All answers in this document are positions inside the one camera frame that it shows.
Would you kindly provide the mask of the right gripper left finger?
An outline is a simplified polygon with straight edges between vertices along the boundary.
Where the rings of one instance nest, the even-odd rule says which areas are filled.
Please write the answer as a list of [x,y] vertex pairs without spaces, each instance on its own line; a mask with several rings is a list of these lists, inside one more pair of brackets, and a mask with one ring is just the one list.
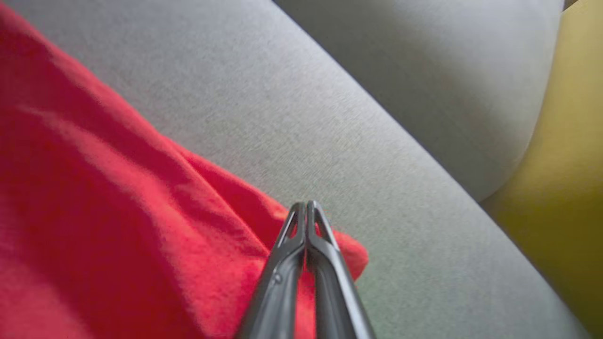
[[237,339],[293,339],[306,229],[306,206],[296,202],[289,210],[263,268],[240,322]]

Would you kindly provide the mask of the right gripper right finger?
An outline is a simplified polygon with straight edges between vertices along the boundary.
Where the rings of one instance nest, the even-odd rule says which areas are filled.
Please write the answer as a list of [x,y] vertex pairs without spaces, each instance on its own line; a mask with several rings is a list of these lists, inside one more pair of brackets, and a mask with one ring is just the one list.
[[375,339],[375,331],[322,206],[308,201],[308,266],[315,278],[315,337]]

